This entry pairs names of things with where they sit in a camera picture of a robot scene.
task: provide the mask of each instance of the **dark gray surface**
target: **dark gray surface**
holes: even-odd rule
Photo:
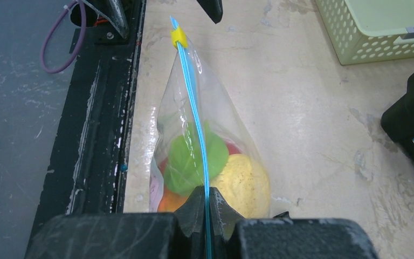
[[[50,163],[73,65],[46,74],[40,45],[63,1],[0,1],[0,258],[23,258]],[[47,52],[49,66],[68,57],[68,18]]]

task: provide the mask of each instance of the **ziplock bag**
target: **ziplock bag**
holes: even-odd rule
[[[207,180],[243,217],[268,217],[270,184],[255,145],[220,80],[181,28],[174,29],[179,53],[157,117],[150,211],[174,212]]]

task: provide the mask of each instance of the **table surface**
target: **table surface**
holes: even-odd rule
[[[0,258],[23,258],[39,204],[73,66],[50,75],[39,66],[59,1],[0,1]],[[47,52],[48,66],[69,58],[66,19]]]
[[[380,127],[414,59],[341,66],[313,0],[149,0],[125,211],[148,211],[156,116],[176,56],[174,16],[221,79],[272,187],[272,213],[358,222],[381,258],[414,258],[414,164]]]

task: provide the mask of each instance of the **black metal frame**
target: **black metal frame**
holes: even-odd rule
[[[110,24],[86,31],[28,246],[57,215],[123,212],[145,6],[126,10],[126,40],[105,42]]]

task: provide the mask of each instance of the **scratch marks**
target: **scratch marks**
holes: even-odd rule
[[[2,168],[2,170],[4,170],[4,172],[6,173],[6,175],[9,177],[9,179],[11,179],[15,184],[16,184],[16,186],[18,187],[18,189],[24,194],[24,196],[29,200],[29,201],[31,201],[33,204],[36,204],[34,201],[33,201],[33,199],[27,194],[27,192],[26,192],[26,190],[18,183],[18,181],[17,180],[15,180],[13,177],[12,177],[12,175],[10,175],[10,173],[9,173],[9,171],[7,171],[7,169],[0,163],[0,167]]]
[[[37,133],[37,135],[34,137],[34,139],[38,138],[40,136],[40,134],[42,133],[42,129],[44,128],[44,125],[42,125],[42,127],[40,128],[39,133]]]
[[[383,131],[382,127],[380,126],[380,118],[375,117],[371,114],[363,115],[355,108],[349,109],[350,113],[353,117],[356,118],[362,125],[364,125],[368,132],[369,136],[373,142],[377,142],[382,144],[388,151],[397,153],[397,146],[394,144],[391,139],[387,136],[387,134]]]

